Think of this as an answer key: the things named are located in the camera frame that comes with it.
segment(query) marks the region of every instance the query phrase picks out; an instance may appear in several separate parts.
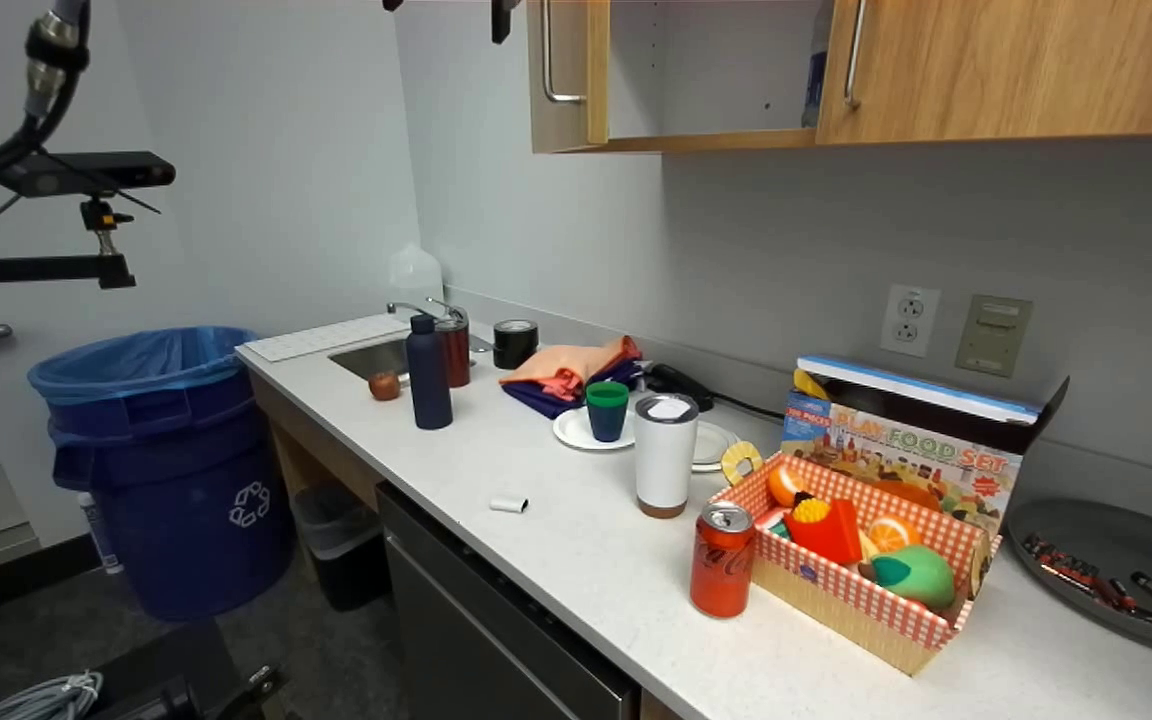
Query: blue recycling bin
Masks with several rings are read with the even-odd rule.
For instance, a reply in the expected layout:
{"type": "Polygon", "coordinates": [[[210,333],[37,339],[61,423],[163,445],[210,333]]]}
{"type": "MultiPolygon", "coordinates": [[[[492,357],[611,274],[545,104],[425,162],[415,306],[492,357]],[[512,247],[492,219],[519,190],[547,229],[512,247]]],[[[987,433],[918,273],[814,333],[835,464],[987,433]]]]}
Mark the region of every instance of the blue recycling bin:
{"type": "Polygon", "coordinates": [[[291,517],[238,329],[163,329],[32,368],[61,488],[92,491],[148,617],[193,624],[247,605],[291,558],[291,517]]]}

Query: dishwasher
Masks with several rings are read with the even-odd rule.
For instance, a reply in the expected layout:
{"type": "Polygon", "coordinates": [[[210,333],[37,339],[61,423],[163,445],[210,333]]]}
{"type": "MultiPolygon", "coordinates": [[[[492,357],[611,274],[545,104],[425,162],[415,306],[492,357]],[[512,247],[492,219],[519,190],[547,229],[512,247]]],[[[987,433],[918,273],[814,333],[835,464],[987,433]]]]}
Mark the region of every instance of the dishwasher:
{"type": "Polygon", "coordinates": [[[638,689],[611,658],[392,485],[378,488],[378,524],[412,720],[636,715],[638,689]]]}

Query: green cup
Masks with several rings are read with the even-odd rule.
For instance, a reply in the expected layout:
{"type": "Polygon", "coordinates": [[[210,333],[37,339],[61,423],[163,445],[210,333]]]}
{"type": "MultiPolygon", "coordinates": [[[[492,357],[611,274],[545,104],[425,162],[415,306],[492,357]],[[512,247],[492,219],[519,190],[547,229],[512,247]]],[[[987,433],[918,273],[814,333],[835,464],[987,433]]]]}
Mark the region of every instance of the green cup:
{"type": "Polygon", "coordinates": [[[627,389],[615,381],[584,389],[588,433],[600,445],[615,445],[625,433],[627,389]]]}

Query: upper cabinet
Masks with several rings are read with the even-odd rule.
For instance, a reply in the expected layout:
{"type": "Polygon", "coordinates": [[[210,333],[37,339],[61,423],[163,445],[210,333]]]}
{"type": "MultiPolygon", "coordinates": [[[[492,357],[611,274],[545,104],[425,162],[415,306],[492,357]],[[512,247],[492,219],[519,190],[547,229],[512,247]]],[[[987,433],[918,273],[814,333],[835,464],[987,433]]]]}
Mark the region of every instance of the upper cabinet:
{"type": "Polygon", "coordinates": [[[1152,134],[1152,0],[528,0],[530,140],[1152,134]]]}
{"type": "Polygon", "coordinates": [[[835,0],[821,142],[1152,134],[1152,0],[835,0]]]}
{"type": "Polygon", "coordinates": [[[528,0],[530,142],[811,142],[829,0],[528,0]]]}

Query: dark bottle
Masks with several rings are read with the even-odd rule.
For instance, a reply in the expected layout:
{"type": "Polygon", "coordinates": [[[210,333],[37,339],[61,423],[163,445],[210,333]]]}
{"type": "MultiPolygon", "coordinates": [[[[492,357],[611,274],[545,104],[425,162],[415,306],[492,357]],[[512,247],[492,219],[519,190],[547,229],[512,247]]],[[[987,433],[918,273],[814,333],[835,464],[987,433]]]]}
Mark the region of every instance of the dark bottle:
{"type": "Polygon", "coordinates": [[[447,357],[444,335],[431,329],[431,316],[412,316],[407,375],[412,375],[415,427],[447,427],[450,423],[447,357]]]}

